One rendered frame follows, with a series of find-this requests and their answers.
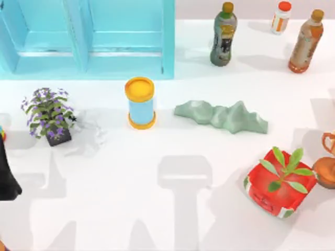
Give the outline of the yellow and blue can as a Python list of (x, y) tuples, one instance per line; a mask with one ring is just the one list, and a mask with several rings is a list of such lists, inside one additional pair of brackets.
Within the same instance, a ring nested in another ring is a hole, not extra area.
[(129, 100), (130, 125), (138, 130), (151, 128), (156, 120), (153, 81), (146, 77), (134, 77), (125, 84), (125, 94)]

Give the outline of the pale green mountain ornament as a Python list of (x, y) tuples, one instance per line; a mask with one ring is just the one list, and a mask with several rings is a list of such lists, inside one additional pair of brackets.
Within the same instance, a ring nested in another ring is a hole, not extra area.
[(194, 120), (197, 124), (211, 125), (225, 129), (231, 134), (250, 131), (260, 134), (268, 133), (268, 122), (256, 112), (249, 112), (243, 101), (229, 107), (212, 106), (203, 100), (190, 100), (177, 105), (174, 115)]

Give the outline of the light blue rack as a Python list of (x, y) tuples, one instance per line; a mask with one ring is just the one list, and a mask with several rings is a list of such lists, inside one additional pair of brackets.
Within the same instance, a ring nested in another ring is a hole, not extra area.
[(0, 79), (174, 76), (175, 0), (0, 0)]

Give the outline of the dark green bottle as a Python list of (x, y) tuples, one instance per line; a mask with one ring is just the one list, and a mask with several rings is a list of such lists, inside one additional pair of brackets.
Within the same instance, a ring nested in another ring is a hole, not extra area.
[(238, 24), (233, 9), (232, 2), (224, 2), (214, 20), (214, 41), (210, 61), (215, 66), (226, 66), (231, 59), (231, 46)]

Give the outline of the purple flower plant pot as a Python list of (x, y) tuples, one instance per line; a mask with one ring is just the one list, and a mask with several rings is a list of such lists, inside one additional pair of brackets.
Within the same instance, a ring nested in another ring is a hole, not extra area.
[(53, 91), (49, 87), (38, 88), (32, 98), (24, 98), (21, 110), (28, 116), (29, 134), (36, 139), (45, 137), (50, 146), (72, 140), (70, 128), (76, 117), (68, 104), (68, 92), (63, 88)]

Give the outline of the red pot with green plant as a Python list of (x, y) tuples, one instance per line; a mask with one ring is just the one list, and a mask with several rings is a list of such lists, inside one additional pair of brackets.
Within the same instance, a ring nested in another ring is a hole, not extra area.
[(248, 196), (269, 214), (290, 217), (318, 181), (317, 174), (302, 163), (304, 150), (292, 154), (273, 147), (243, 181)]

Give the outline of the small white orange bottle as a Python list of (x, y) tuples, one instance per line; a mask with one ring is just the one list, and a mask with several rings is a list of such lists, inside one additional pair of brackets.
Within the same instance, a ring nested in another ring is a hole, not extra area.
[(279, 1), (271, 24), (271, 31), (274, 34), (280, 35), (285, 31), (291, 15), (291, 9), (292, 5), (289, 1)]

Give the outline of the brown orange bottle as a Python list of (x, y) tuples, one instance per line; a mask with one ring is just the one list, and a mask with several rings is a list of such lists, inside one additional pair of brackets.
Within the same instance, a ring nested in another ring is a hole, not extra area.
[(323, 17), (324, 11), (315, 9), (310, 18), (301, 26), (288, 62), (288, 68), (292, 72), (303, 73), (309, 68), (314, 51), (323, 34)]

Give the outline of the brown trophy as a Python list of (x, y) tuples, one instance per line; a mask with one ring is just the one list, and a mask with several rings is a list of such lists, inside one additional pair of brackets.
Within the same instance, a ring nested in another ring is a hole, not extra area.
[(335, 130), (322, 135), (322, 146), (332, 157), (321, 157), (312, 166), (319, 185), (335, 189)]

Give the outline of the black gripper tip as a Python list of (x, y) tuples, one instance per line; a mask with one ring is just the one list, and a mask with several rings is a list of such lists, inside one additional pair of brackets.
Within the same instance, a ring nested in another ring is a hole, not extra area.
[(0, 135), (0, 201), (13, 201), (22, 194), (8, 164), (3, 138)]

